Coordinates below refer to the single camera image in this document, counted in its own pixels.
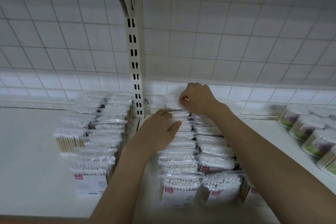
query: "hand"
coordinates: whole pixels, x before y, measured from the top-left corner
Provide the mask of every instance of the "hand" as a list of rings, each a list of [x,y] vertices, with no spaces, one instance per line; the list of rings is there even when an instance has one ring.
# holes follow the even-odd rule
[[[206,116],[208,116],[210,109],[220,104],[213,96],[209,86],[198,82],[188,83],[187,89],[181,93],[179,101],[189,111]]]
[[[172,114],[160,109],[149,117],[135,133],[128,148],[141,150],[151,156],[154,152],[164,150],[173,141],[182,122],[177,121],[169,128]]]

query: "forearm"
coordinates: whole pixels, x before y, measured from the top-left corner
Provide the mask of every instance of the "forearm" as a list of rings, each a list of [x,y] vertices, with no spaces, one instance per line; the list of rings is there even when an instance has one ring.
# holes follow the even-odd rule
[[[282,223],[336,223],[336,196],[312,174],[217,103],[207,116]]]
[[[130,224],[149,155],[128,145],[88,224]]]

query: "red logo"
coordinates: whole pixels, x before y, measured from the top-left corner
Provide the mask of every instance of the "red logo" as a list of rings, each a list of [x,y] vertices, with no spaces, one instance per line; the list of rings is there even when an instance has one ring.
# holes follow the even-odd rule
[[[172,194],[174,192],[173,188],[165,188],[165,192]]]
[[[83,179],[83,175],[75,175],[75,179],[76,180],[82,180]]]
[[[211,192],[211,195],[212,196],[219,196],[220,195],[220,191],[213,191],[213,192]]]

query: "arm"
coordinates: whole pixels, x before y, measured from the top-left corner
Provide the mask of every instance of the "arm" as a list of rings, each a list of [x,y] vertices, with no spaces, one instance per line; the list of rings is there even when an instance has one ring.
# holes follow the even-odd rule
[[[336,223],[336,195],[218,102],[207,85],[188,84],[179,100],[218,126],[281,223]]]
[[[118,166],[87,224],[131,224],[138,191],[149,157],[165,149],[181,122],[168,128],[172,115],[158,110],[139,128],[124,147]]]

